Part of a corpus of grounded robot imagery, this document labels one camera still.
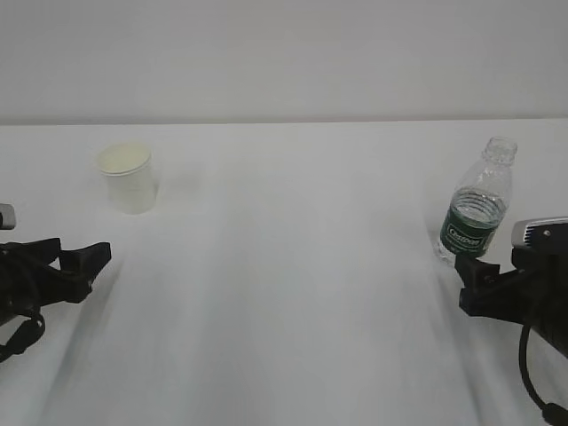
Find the white wall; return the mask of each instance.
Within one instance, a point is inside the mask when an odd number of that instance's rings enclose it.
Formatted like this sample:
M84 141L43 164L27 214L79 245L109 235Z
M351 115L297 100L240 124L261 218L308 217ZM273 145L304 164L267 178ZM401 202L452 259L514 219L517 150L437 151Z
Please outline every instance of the white wall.
M566 0L2 0L0 123L568 115Z

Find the bottle label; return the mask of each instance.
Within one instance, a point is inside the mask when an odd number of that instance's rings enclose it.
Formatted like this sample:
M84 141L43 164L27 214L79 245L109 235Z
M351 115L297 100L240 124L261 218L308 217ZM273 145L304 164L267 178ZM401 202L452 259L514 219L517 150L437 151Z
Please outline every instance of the bottle label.
M468 225L450 208L442 226L440 240L455 255L481 257L487 251L496 230L497 226L476 228Z

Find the white table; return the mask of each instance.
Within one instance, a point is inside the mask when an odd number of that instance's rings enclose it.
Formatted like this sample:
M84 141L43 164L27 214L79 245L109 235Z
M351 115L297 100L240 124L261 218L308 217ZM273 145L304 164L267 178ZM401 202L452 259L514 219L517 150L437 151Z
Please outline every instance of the white table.
M493 135L519 143L515 198L487 258L509 265L524 218L568 213L568 121L0 128L3 241L110 241L83 305L0 366L18 425L531 425L520 327L470 319L431 239ZM153 148L158 205L107 205L103 146ZM545 399L566 361L533 336Z

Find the plastic water bottle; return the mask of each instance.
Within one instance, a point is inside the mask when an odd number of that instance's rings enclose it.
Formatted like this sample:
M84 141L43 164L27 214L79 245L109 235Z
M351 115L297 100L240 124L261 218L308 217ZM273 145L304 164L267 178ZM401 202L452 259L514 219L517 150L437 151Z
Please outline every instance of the plastic water bottle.
M511 200L516 153L513 140L492 138L457 185L436 244L448 264L454 265L457 254L481 257L489 248Z

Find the paper cup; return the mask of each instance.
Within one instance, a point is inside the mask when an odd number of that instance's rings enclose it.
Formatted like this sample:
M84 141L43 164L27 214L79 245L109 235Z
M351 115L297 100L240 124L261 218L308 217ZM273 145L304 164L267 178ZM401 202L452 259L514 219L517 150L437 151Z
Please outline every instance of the paper cup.
M97 157L97 165L107 182L108 197L120 211L137 215L154 206L156 188L151 157L150 150L141 144L113 145Z

